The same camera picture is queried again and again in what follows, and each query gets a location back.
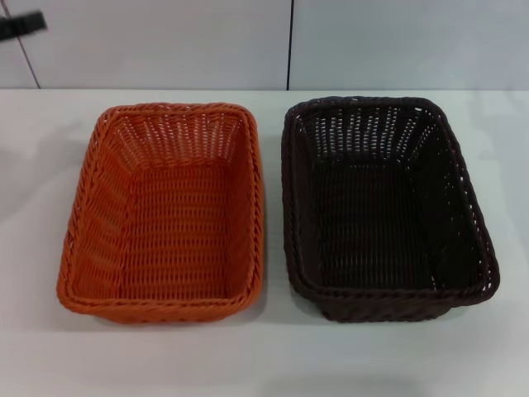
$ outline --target dark brown wicker basket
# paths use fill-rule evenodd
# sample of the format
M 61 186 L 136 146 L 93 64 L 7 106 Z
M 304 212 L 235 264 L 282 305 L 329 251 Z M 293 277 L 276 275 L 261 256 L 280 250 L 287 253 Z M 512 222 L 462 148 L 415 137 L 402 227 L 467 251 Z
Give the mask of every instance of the dark brown wicker basket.
M 285 118 L 282 181 L 288 276 L 326 318 L 420 321 L 498 289 L 460 146 L 434 103 L 300 103 Z

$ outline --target white table surface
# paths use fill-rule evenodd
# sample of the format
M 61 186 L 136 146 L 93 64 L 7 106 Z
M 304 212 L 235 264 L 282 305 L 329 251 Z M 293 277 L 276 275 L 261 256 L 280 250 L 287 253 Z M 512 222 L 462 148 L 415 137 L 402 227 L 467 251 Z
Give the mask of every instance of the white table surface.
M 290 289 L 280 137 L 294 104 L 330 94 L 423 96 L 461 144 L 498 256 L 488 302 L 424 323 L 341 325 Z M 217 323 L 122 326 L 64 309 L 55 282 L 83 155 L 106 108 L 239 103 L 255 115 L 266 283 Z M 529 92 L 0 91 L 0 395 L 529 395 Z

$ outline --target rectangular basket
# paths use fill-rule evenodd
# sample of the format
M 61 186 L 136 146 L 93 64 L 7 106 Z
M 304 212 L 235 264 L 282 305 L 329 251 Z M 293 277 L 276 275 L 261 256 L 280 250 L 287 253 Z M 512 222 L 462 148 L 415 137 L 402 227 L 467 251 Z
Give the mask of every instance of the rectangular basket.
M 212 321 L 257 299 L 263 183 L 236 105 L 108 109 L 79 177 L 57 294 L 119 323 Z
M 338 322 L 420 321 L 483 302 L 498 263 L 460 146 L 421 98 L 321 98 L 282 140 L 294 289 Z

